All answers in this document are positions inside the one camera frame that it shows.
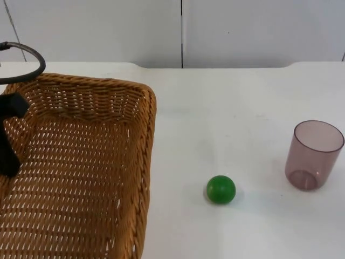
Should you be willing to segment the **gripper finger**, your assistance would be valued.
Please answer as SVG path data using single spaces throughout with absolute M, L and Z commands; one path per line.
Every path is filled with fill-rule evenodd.
M 8 139 L 4 121 L 7 118 L 14 117 L 15 115 L 9 108 L 1 108 L 1 175 L 9 178 L 15 177 L 20 168 L 19 158 L 15 154 L 10 141 Z

